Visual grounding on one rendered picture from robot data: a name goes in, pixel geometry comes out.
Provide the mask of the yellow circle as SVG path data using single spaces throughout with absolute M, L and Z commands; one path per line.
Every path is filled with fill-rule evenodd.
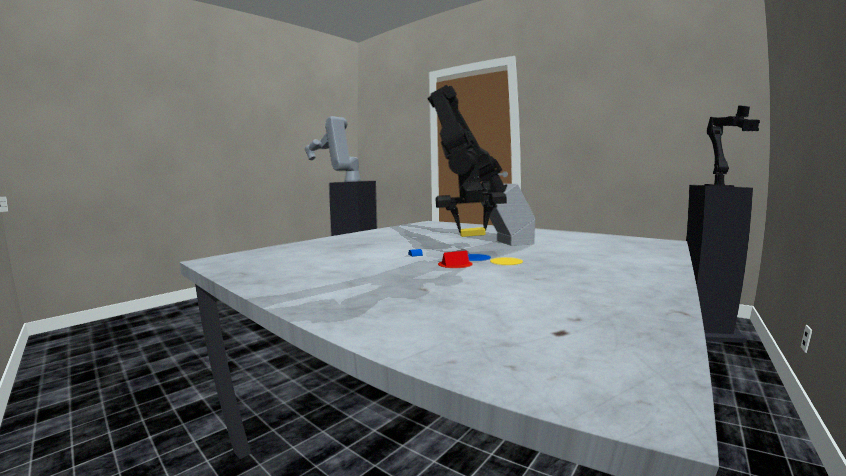
M 498 265 L 517 265 L 523 263 L 521 259 L 517 258 L 495 258 L 491 259 L 490 262 Z

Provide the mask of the yellow block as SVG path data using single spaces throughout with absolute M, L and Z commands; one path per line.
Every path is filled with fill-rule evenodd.
M 461 229 L 461 237 L 486 235 L 484 227 Z

